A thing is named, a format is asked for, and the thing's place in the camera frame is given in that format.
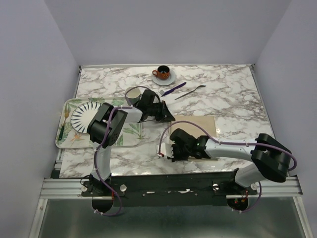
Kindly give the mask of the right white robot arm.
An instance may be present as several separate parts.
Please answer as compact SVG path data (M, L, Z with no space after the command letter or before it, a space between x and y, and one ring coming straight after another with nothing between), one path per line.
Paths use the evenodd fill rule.
M218 157L241 159L250 165L237 169L228 189L239 194L251 184L267 179L273 182L286 181L291 161L291 151L268 134L261 133L251 140L223 140L216 142L206 135L197 138L178 128L170 136L173 161L215 159Z

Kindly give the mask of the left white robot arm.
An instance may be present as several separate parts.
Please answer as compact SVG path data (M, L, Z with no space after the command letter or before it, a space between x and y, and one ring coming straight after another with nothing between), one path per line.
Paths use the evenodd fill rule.
M111 175L110 157L112 145L118 140L125 123L142 123L148 117L153 117L157 122L175 121L166 102L150 89L129 99L125 95L127 106L115 107L103 103L93 119L90 121L87 133L94 144L93 170L89 175L89 183L99 196L104 196L111 189L107 179Z

